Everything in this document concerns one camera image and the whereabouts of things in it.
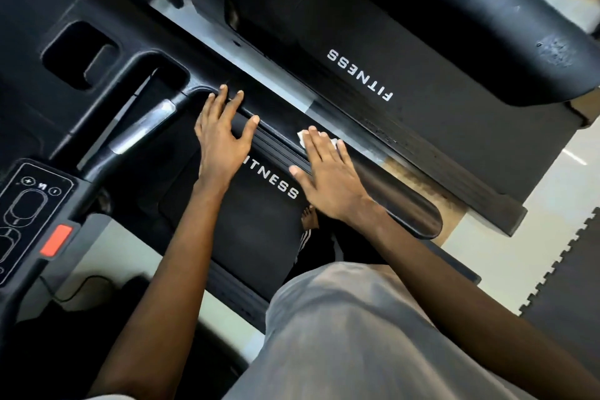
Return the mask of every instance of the floor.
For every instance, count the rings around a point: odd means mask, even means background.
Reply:
[[[591,31],[600,19],[598,0],[547,0],[584,30]],[[176,10],[165,0],[154,0],[155,9],[191,32],[258,81],[302,111],[308,111],[314,94],[282,72],[251,46],[237,46],[232,32],[199,16],[190,3]],[[370,156],[383,167],[388,153],[358,139],[336,126],[334,120],[311,114],[338,138]],[[494,229],[477,214],[468,211],[457,219],[442,248],[482,277],[480,287],[514,313],[536,293],[577,229],[600,206],[600,122],[581,130],[571,139],[542,181],[525,202],[528,215],[513,237]],[[160,255],[143,244],[117,222],[111,222],[74,274],[56,295],[69,296],[81,278],[107,275],[122,284],[134,275],[151,277]],[[248,361],[256,357],[264,335],[206,294],[199,319],[235,348]]]

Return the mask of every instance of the control panel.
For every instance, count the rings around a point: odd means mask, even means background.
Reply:
[[[0,191],[0,287],[77,186],[64,173],[22,163]]]

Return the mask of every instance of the foot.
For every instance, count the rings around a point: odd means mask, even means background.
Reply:
[[[319,219],[317,218],[317,210],[311,204],[302,212],[302,227],[304,231],[308,231],[309,229],[317,229],[319,228]]]

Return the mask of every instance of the gray t-shirt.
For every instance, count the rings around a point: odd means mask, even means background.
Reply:
[[[225,400],[531,400],[442,335],[387,266],[335,262],[285,284]]]

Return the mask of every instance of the black cable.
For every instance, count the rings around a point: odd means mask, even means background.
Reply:
[[[40,280],[41,280],[42,284],[46,287],[46,290],[48,290],[48,293],[51,295],[51,297],[54,300],[56,300],[59,303],[69,302],[70,300],[74,299],[75,296],[77,296],[79,294],[79,292],[82,290],[83,286],[88,282],[88,280],[90,280],[92,278],[101,278],[102,280],[106,280],[113,287],[113,290],[116,291],[116,289],[117,289],[115,283],[110,278],[105,277],[103,275],[90,275],[89,277],[86,277],[83,280],[83,282],[81,282],[81,284],[78,286],[78,288],[75,290],[75,292],[71,294],[71,296],[69,296],[66,299],[61,299],[61,298],[56,297],[56,294],[54,293],[54,291],[52,291],[52,288],[50,288],[48,281],[40,275]]]

